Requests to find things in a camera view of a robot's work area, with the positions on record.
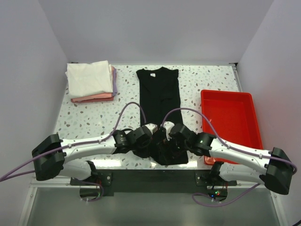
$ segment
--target stack of folded clothes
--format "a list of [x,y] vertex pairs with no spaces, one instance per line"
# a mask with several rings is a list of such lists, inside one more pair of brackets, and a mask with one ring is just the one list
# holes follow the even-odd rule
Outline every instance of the stack of folded clothes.
[[107,60],[68,64],[66,75],[73,103],[112,101],[117,94],[116,69]]

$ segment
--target pink folded cloth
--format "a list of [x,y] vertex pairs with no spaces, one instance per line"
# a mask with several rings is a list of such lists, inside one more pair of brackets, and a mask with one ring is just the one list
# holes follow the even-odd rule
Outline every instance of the pink folded cloth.
[[100,93],[94,94],[86,97],[78,97],[71,99],[73,103],[88,103],[88,102],[99,102],[99,101],[110,101],[114,99],[114,96],[117,93],[116,87],[116,69],[112,66],[112,77],[113,77],[113,93]]
[[83,100],[83,101],[80,101],[80,102],[76,102],[76,101],[72,101],[72,103],[78,103],[78,104],[81,104],[81,103],[91,103],[91,102],[103,102],[103,101],[112,101],[114,100],[114,97],[110,97],[110,98],[100,98],[100,99],[91,99],[91,100]]

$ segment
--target white folded shirt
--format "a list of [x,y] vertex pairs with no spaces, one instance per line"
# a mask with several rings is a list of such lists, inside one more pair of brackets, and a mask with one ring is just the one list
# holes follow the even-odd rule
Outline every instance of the white folded shirt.
[[92,64],[67,64],[70,98],[112,93],[112,70],[107,60]]

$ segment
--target black t-shirt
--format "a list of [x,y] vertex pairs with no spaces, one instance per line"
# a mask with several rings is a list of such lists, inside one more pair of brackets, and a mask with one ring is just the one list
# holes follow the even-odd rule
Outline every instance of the black t-shirt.
[[[181,105],[179,92],[179,70],[161,67],[157,70],[141,69],[136,72],[140,81],[140,106],[145,112],[146,124],[161,125],[165,115]],[[181,111],[167,118],[174,124],[183,123]]]

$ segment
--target terrazzo table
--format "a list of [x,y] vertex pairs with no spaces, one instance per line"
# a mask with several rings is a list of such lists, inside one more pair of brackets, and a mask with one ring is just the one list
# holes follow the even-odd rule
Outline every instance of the terrazzo table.
[[[131,101],[139,103],[139,80],[136,71],[142,68],[155,70],[164,66],[179,69],[179,89],[181,107],[189,107],[198,111],[200,108],[200,92],[203,89],[237,91],[238,86],[231,66],[189,66],[189,65],[114,65],[117,69],[118,94],[114,101],[87,104],[74,104],[68,96],[68,88],[63,98],[61,110],[56,122],[55,133],[61,139],[82,139],[97,137],[112,131],[118,113]],[[182,111],[184,124],[195,132],[202,130],[199,115],[190,111]],[[129,106],[119,123],[118,129],[135,129],[140,126],[140,112],[135,105]],[[206,170],[211,166],[204,164],[203,157],[188,152],[188,164],[161,166],[151,158],[142,159],[132,152],[127,154],[95,155],[82,158],[91,160],[97,169],[166,169],[166,170]]]

